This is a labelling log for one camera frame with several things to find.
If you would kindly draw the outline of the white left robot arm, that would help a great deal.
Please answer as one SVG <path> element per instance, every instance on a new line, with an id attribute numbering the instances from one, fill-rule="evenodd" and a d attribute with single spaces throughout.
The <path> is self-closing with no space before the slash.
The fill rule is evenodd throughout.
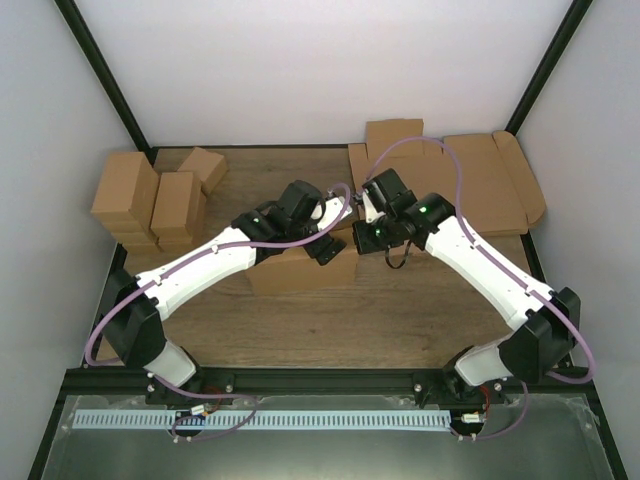
<path id="1" fill-rule="evenodd" d="M 164 321 L 214 284 L 288 249 L 307 247 L 312 258 L 330 261 L 345 247 L 329 233 L 351 214 L 350 197 L 344 183 L 322 193 L 296 180 L 178 259 L 137 275 L 115 272 L 108 279 L 113 305 L 91 336 L 104 337 L 126 367 L 167 381 L 181 403 L 196 402 L 205 381 L 191 356 L 166 337 Z"/>

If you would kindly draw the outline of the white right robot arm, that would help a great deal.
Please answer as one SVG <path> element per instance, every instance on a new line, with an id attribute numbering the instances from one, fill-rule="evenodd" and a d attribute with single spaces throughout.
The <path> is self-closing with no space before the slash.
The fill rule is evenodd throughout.
<path id="1" fill-rule="evenodd" d="M 568 287 L 555 291 L 518 268 L 458 218 L 443 196 L 417 198 L 388 169 L 364 184 L 361 203 L 365 217 L 353 226 L 359 254 L 415 246 L 464 278 L 510 329 L 509 335 L 452 359 L 452 372 L 444 378 L 451 400 L 468 402 L 480 385 L 502 377 L 537 383 L 575 347 L 578 295 Z"/>

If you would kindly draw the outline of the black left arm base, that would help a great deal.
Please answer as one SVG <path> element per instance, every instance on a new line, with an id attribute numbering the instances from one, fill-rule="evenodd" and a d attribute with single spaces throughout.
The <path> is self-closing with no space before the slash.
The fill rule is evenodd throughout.
<path id="1" fill-rule="evenodd" d="M 211 402 L 211 399 L 194 398 L 185 396 L 171 390 L 154 379 L 151 372 L 147 372 L 152 392 L 146 393 L 146 403 L 150 405 L 166 406 L 194 406 L 198 403 Z M 180 389 L 200 395 L 219 395 L 233 393 L 236 378 L 231 370 L 200 367 L 196 374 L 188 380 Z"/>

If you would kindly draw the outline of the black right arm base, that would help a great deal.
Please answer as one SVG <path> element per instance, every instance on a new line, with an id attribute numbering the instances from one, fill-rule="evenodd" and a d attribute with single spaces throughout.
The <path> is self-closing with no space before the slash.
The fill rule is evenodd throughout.
<path id="1" fill-rule="evenodd" d="M 443 369 L 423 369 L 412 373 L 415 404 L 424 408 L 437 405 L 440 409 L 475 409 L 487 401 L 500 402 L 503 395 L 489 384 L 468 386 L 457 374 Z"/>

